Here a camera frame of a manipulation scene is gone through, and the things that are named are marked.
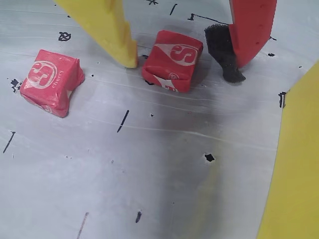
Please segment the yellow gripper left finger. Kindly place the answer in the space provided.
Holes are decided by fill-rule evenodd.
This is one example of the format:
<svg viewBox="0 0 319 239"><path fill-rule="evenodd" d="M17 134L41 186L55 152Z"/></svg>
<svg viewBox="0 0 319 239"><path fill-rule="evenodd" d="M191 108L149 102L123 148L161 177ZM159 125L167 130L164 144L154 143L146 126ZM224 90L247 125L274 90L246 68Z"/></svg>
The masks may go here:
<svg viewBox="0 0 319 239"><path fill-rule="evenodd" d="M121 0L56 0L115 61L126 68L138 65L137 42L132 39Z"/></svg>

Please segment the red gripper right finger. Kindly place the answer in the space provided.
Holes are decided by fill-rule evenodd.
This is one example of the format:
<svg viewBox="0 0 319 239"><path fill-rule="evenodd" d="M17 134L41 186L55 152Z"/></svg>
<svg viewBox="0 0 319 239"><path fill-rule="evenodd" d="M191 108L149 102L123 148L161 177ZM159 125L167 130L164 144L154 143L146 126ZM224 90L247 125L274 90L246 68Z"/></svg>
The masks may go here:
<svg viewBox="0 0 319 239"><path fill-rule="evenodd" d="M223 70L228 83L246 78L246 66L270 39L276 0L231 0L232 23L214 24L204 30L209 54Z"/></svg>

